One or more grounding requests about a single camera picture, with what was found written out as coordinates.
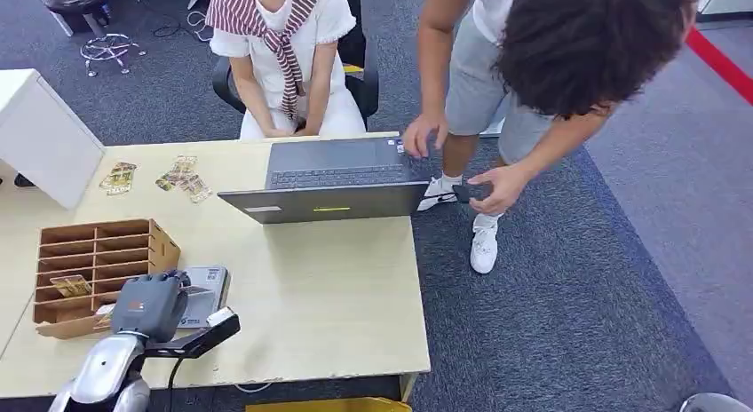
white cabinet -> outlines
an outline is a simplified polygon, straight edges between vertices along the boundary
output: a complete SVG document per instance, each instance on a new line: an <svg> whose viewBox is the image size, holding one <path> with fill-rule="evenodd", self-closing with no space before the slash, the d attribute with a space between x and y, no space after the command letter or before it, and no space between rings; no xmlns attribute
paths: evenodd
<svg viewBox="0 0 753 412"><path fill-rule="evenodd" d="M103 154L102 143L36 70L0 70L0 161L73 209Z"/></svg>

red and white striped scarf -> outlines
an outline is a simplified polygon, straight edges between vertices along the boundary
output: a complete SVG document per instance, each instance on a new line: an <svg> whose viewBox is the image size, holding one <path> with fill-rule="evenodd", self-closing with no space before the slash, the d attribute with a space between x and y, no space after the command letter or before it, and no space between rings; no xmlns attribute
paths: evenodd
<svg viewBox="0 0 753 412"><path fill-rule="evenodd" d="M293 9L285 29L277 32L266 26L256 0L211 0L206 23L213 28L235 35L254 35L261 38L267 48L277 56L285 78L282 93L282 111L290 119L297 118L298 96L305 95L303 75L298 65L290 38L303 26L318 0L293 0Z"/></svg>

red tape on floor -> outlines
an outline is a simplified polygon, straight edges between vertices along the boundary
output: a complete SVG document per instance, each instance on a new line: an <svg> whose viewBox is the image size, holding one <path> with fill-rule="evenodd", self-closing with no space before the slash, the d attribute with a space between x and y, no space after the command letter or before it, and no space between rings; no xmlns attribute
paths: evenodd
<svg viewBox="0 0 753 412"><path fill-rule="evenodd" d="M737 67L696 28L693 28L688 35L687 44L709 67L753 105L753 79L747 73Z"/></svg>

gray carpet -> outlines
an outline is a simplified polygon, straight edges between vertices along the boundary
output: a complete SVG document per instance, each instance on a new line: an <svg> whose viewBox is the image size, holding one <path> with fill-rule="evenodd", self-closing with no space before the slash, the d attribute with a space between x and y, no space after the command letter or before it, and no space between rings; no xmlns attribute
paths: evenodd
<svg viewBox="0 0 753 412"><path fill-rule="evenodd" d="M753 63L753 42L740 39L744 31L703 34L724 44L723 51L743 67L746 55ZM689 321L748 404L753 403L750 121L753 107L684 50L588 144Z"/></svg>
<svg viewBox="0 0 753 412"><path fill-rule="evenodd" d="M185 14L186 0L148 0ZM371 126L402 129L417 111L416 15L421 0L364 0L379 44L382 100ZM150 36L161 20L132 1L118 23L150 54L130 75L89 79L84 40L64 37L37 0L0 2L0 68L36 67L106 144L230 139L240 116L214 97L205 45L185 34ZM23 19L23 23L13 22ZM488 168L481 143L469 174ZM436 173L434 157L424 163ZM468 264L470 210L447 205L413 218L432 373L415 410L672 411L694 392L731 389L584 150L531 184L502 220L500 259L487 276ZM153 410L163 410L156 392ZM180 390L181 411L237 411L247 403L397 396L395 378L275 384L257 395L232 387ZM44 410L49 399L4 400Z"/></svg>

chair armrest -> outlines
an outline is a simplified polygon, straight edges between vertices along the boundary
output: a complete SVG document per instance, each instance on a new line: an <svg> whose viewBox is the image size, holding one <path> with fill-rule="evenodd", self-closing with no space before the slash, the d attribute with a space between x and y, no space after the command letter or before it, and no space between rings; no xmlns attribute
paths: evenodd
<svg viewBox="0 0 753 412"><path fill-rule="evenodd" d="M212 70L212 88L217 96L225 101L225 103L233 106L235 110L238 110L241 113L246 113L246 106L244 106L241 99L230 90L231 75L230 59L228 57L221 57Z"/></svg>
<svg viewBox="0 0 753 412"><path fill-rule="evenodd" d="M379 69L377 67L377 47L374 40L366 41L363 68L363 89L361 99L365 106L365 117L369 117L379 109Z"/></svg>

